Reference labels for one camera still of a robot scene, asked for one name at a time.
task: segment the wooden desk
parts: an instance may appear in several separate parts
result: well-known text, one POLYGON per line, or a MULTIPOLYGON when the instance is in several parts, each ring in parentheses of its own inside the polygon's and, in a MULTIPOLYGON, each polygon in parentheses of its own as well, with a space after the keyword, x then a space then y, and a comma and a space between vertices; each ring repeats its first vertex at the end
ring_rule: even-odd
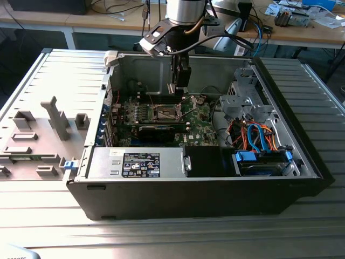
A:
MULTIPOLYGON (((106 0, 106 5, 125 3, 122 0, 106 0)), ((259 12, 265 12, 267 6, 272 2, 270 0, 254 0, 257 13, 259 17, 265 21, 264 23, 273 27, 272 37, 269 41, 270 44, 276 45, 291 45, 291 46, 307 46, 307 47, 326 47, 332 49, 338 49, 345 41, 344 28, 330 29, 322 26, 314 21, 310 22, 310 26, 307 28, 301 28, 296 26, 290 26, 286 28, 278 27, 274 25, 273 16, 265 16, 259 12)), ((138 2, 130 2, 125 6, 119 6, 113 8, 113 11, 120 11, 132 6, 141 4, 138 2)), ((69 49, 75 49, 73 40, 74 32, 83 33, 101 33, 101 34, 113 34, 113 35, 141 35, 142 29, 142 8, 133 9, 125 12, 124 22, 115 19, 109 15, 103 15, 89 10, 84 16, 69 15, 63 13, 44 13, 44 12, 17 12, 13 11, 9 4, 6 5, 7 9, 14 16, 16 20, 25 29, 33 30, 51 30, 61 31, 65 34, 67 45, 69 49)), ((165 5, 161 6, 162 18, 165 17, 165 5)), ((102 2, 94 7, 101 12, 104 11, 102 2)), ((345 9, 337 8, 335 11, 344 11, 345 9)), ((158 5, 151 5, 151 25, 155 25, 158 22, 158 5)), ((13 19, 0 5, 0 27, 5 28, 20 28, 13 19)), ((246 32, 238 34, 249 40, 256 38, 257 33, 253 27, 249 27, 246 32)))

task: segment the black cable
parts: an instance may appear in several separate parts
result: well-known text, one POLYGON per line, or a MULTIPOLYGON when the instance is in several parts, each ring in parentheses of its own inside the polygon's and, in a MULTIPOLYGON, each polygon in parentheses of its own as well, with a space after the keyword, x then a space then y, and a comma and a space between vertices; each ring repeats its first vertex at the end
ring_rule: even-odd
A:
POLYGON ((148 9, 147 9, 147 14, 148 14, 148 25, 149 25, 149 31, 150 31, 150 26, 151 26, 151 1, 150 0, 147 0, 147 6, 148 6, 148 9))
POLYGON ((143 23, 142 23, 141 38, 144 37, 145 23, 146 23, 146 19, 144 19, 144 20, 143 20, 143 23))
POLYGON ((326 49, 322 48, 322 50, 324 51, 324 53, 326 53, 326 55, 327 55, 328 57, 330 57, 331 59, 334 58, 334 57, 332 57, 332 56, 329 54, 329 52, 328 52, 326 49))
MULTIPOLYGON (((255 38, 255 40, 253 41, 253 45, 255 44, 255 42, 257 41, 257 39, 259 38, 259 36, 260 36, 260 32, 259 31, 256 31, 257 32, 257 37, 255 38)), ((250 52, 250 56, 252 55, 252 51, 251 50, 247 50, 244 54, 243 54, 243 56, 245 57, 247 54, 248 54, 248 52, 250 52)))
POLYGON ((158 17, 159 17, 159 20, 161 21, 161 0, 158 0, 158 17))
POLYGON ((37 40, 35 40, 35 38, 33 38, 28 32, 27 30, 13 17, 13 15, 7 10, 7 7, 4 3, 4 1, 2 1, 2 5, 4 6, 6 12, 8 13, 9 16, 11 16, 11 18, 30 36, 30 38, 41 48, 43 49, 42 45, 38 43, 37 40))
POLYGON ((109 9, 111 9, 111 8, 114 8, 114 7, 117 7, 117 6, 124 6, 124 5, 128 4, 129 2, 130 2, 130 0, 128 0, 127 3, 125 3, 125 4, 113 4, 113 5, 109 6, 109 7, 106 7, 106 6, 104 6, 104 7, 106 9, 106 12, 108 12, 109 9))
POLYGON ((230 38, 231 40, 237 40, 237 44, 240 45, 241 47, 245 48, 245 49, 249 49, 249 50, 253 50, 254 45, 252 43, 250 43, 248 40, 241 38, 237 35, 232 35, 232 34, 227 34, 227 33, 222 33, 222 34, 216 34, 216 35, 212 35, 210 37, 204 38, 203 40, 200 40, 199 42, 196 42, 192 45, 190 45, 189 47, 186 47, 183 50, 179 50, 179 51, 175 51, 175 52, 169 52, 169 51, 164 51, 164 54, 166 55, 177 55, 177 54, 182 54, 185 52, 188 52, 192 49, 194 49, 196 46, 199 46, 201 44, 203 44, 204 42, 207 42, 208 40, 214 39, 214 38, 221 38, 221 37, 226 37, 226 38, 230 38))
POLYGON ((127 8, 127 9, 125 9, 125 10, 121 10, 121 11, 118 11, 118 12, 99 12, 99 11, 97 11, 97 10, 95 10, 95 9, 93 8, 93 6, 95 5, 95 3, 97 3, 97 2, 99 2, 99 0, 96 1, 96 2, 94 2, 94 3, 91 5, 91 10, 94 11, 94 12, 96 12, 96 13, 100 13, 100 14, 102 14, 102 15, 114 15, 114 14, 116 14, 116 13, 126 12, 126 11, 129 11, 129 10, 131 10, 131 9, 134 9, 134 8, 138 8, 138 7, 144 6, 144 4, 136 5, 136 6, 134 6, 134 7, 127 8))
POLYGON ((217 87, 215 87, 214 85, 205 86, 204 88, 201 89, 200 94, 202 94, 202 92, 203 92, 206 88, 209 88, 209 87, 215 89, 218 93, 223 94, 223 93, 222 93, 217 87))
POLYGON ((215 8, 213 7, 213 4, 212 4, 212 0, 208 0, 208 2, 210 4, 210 8, 212 10, 213 16, 218 19, 217 13, 216 13, 215 8))
POLYGON ((215 103, 215 105, 214 105, 214 107, 213 107, 213 110, 212 110, 212 113, 211 113, 211 125, 212 125, 212 128, 213 128, 213 130, 214 131, 216 131, 216 128, 215 128, 215 126, 214 126, 214 124, 213 124, 213 116, 215 115, 215 111, 216 111, 216 107, 217 107, 217 104, 219 104, 219 99, 216 101, 216 103, 215 103))
POLYGON ((254 13, 255 13, 256 19, 258 20, 259 26, 260 26, 260 23, 261 23, 261 26, 260 26, 260 28, 261 28, 261 27, 264 25, 264 23, 263 23, 263 21, 259 18, 258 13, 257 13, 257 11, 255 10, 255 8, 252 7, 252 9, 253 9, 253 11, 254 11, 254 13))
POLYGON ((265 56, 266 50, 267 50, 268 45, 269 45, 268 41, 271 39, 271 35, 272 35, 272 34, 270 34, 270 33, 266 33, 266 34, 267 34, 267 41, 266 41, 267 44, 266 44, 266 47, 265 47, 265 50, 264 50, 264 53, 263 53, 263 57, 265 56))

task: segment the power supply label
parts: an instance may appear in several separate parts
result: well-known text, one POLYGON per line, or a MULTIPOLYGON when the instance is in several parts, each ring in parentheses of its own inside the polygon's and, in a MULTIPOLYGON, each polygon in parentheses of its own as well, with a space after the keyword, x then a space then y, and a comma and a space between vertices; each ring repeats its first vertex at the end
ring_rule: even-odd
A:
POLYGON ((160 177, 159 153, 125 153, 123 155, 122 177, 160 177))

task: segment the slotted metal surface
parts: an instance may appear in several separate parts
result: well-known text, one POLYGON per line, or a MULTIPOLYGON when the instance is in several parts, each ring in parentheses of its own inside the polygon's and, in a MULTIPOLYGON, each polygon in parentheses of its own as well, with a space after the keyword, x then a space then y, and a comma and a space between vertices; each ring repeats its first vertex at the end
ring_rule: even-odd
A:
MULTIPOLYGON (((304 96, 289 94, 290 101, 304 96)), ((325 96, 302 100, 329 101, 325 96)), ((310 124, 343 121, 342 115, 297 115, 310 133, 320 132, 310 124)), ((91 221, 62 181, 0 182, 0 233, 4 242, 31 248, 42 259, 344 258, 344 164, 326 164, 336 181, 317 197, 280 215, 214 219, 91 221)))
POLYGON ((104 54, 103 51, 53 50, 17 98, 14 108, 30 110, 35 118, 47 118, 40 101, 56 96, 56 106, 67 118, 75 118, 77 113, 87 113, 91 118, 106 74, 104 54))
POLYGON ((340 167, 337 173, 345 173, 342 104, 329 95, 329 90, 314 72, 298 60, 262 58, 262 61, 330 172, 334 174, 335 168, 340 167))

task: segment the robotic arm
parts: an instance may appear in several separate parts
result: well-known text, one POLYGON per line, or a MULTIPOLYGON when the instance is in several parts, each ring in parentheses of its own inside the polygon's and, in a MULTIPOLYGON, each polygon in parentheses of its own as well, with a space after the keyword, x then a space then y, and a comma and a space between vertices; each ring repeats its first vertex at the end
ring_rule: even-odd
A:
POLYGON ((228 34, 218 20, 210 0, 168 0, 167 19, 156 24, 141 40, 140 45, 151 56, 171 55, 172 82, 169 93, 183 95, 191 75, 188 51, 217 37, 227 37, 248 48, 253 45, 232 34, 228 34), (213 16, 206 11, 212 10, 213 16), (199 41, 200 29, 207 36, 199 41))

